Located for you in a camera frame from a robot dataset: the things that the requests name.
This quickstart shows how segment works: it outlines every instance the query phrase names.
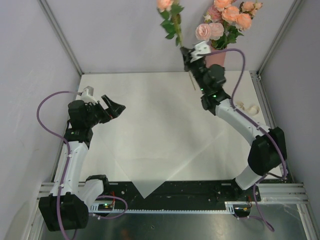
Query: gray floor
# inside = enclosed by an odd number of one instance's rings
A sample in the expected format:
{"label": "gray floor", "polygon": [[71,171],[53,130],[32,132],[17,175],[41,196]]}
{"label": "gray floor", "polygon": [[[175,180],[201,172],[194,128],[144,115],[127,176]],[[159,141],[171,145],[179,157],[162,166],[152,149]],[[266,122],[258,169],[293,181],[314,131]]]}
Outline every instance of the gray floor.
{"label": "gray floor", "polygon": [[[77,240],[307,240],[295,205],[261,206],[273,225],[237,220],[224,214],[125,214],[119,219],[91,219]],[[253,206],[251,215],[257,215]],[[41,240],[63,240],[60,232],[42,228]]]}

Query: white table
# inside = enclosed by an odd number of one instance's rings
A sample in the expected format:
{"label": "white table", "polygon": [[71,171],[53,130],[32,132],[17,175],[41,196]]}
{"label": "white table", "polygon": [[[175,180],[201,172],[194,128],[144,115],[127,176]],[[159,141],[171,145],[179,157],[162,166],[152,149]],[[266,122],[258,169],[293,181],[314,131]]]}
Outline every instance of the white table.
{"label": "white table", "polygon": [[[231,95],[239,71],[227,71]],[[205,111],[201,92],[185,72],[85,74],[79,90],[94,87],[126,106],[122,115],[93,128],[80,180],[105,174],[109,181],[132,181],[146,197],[164,181],[233,179],[248,164],[250,146],[223,120]],[[236,101],[259,105],[248,71]],[[260,111],[255,118],[265,123]],[[280,175],[280,169],[273,173]]]}

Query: wall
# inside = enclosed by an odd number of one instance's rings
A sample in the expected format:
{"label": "wall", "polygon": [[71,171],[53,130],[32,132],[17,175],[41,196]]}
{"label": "wall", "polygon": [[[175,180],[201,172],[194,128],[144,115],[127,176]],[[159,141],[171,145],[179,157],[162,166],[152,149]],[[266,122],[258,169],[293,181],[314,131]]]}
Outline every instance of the wall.
{"label": "wall", "polygon": [[[2,1],[0,29],[0,240],[18,240],[60,145],[38,124],[37,106],[50,93],[76,90],[80,76],[36,0]],[[72,99],[44,105],[49,128],[63,133]]]}
{"label": "wall", "polygon": [[262,73],[276,123],[286,134],[290,169],[304,182],[320,224],[320,2],[305,1]]}
{"label": "wall", "polygon": [[[85,73],[183,71],[174,40],[159,26],[156,0],[47,0]],[[257,70],[294,0],[263,0],[253,25],[237,44],[247,57],[247,70]],[[213,0],[181,0],[185,7],[185,45],[198,42],[195,30]],[[240,70],[237,53],[226,56],[227,70]]]}

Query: vase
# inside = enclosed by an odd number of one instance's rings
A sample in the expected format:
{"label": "vase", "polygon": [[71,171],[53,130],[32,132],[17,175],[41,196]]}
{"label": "vase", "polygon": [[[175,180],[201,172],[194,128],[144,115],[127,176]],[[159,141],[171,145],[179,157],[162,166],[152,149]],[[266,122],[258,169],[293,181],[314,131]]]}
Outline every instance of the vase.
{"label": "vase", "polygon": [[[212,46],[210,46],[211,52],[219,51],[214,49]],[[226,59],[226,52],[214,54],[211,56],[206,56],[205,57],[205,65],[207,68],[209,68],[213,64],[218,64],[222,67],[225,65],[225,59]]]}

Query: flower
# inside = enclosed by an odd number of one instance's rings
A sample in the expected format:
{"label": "flower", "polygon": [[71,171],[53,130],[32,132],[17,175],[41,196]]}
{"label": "flower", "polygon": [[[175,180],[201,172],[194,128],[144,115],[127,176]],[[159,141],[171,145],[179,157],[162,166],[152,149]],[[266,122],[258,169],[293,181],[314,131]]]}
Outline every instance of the flower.
{"label": "flower", "polygon": [[220,22],[213,22],[209,24],[211,28],[211,36],[212,40],[219,40],[224,35],[224,26]]}
{"label": "flower", "polygon": [[257,9],[253,9],[253,10],[250,12],[250,14],[251,14],[252,16],[256,16],[257,12],[258,12]]}
{"label": "flower", "polygon": [[240,13],[235,20],[235,27],[241,31],[248,30],[251,27],[252,19],[247,13]]}
{"label": "flower", "polygon": [[234,21],[236,21],[238,15],[239,8],[237,8],[236,6],[230,6],[223,10],[222,19],[227,21],[229,24],[232,24]]}
{"label": "flower", "polygon": [[262,5],[263,5],[262,2],[257,2],[257,3],[254,5],[254,9],[259,10],[260,8],[262,8]]}
{"label": "flower", "polygon": [[211,21],[214,23],[220,22],[222,20],[221,12],[218,11],[218,9],[215,7],[215,5],[212,5],[211,7],[209,7],[206,14],[211,16]]}
{"label": "flower", "polygon": [[210,16],[210,15],[205,15],[205,16],[204,16],[204,21],[205,21],[205,22],[206,22],[206,21],[211,22],[211,16]]}
{"label": "flower", "polygon": [[242,5],[242,11],[243,12],[250,12],[253,9],[255,9],[255,4],[252,1],[246,1],[243,5]]}
{"label": "flower", "polygon": [[160,11],[163,13],[165,10],[168,12],[171,11],[171,6],[174,3],[174,0],[156,0],[156,5]]}
{"label": "flower", "polygon": [[200,24],[195,30],[195,36],[198,40],[209,41],[211,37],[211,27],[209,24]]}
{"label": "flower", "polygon": [[214,0],[213,5],[220,12],[231,6],[232,0]]}

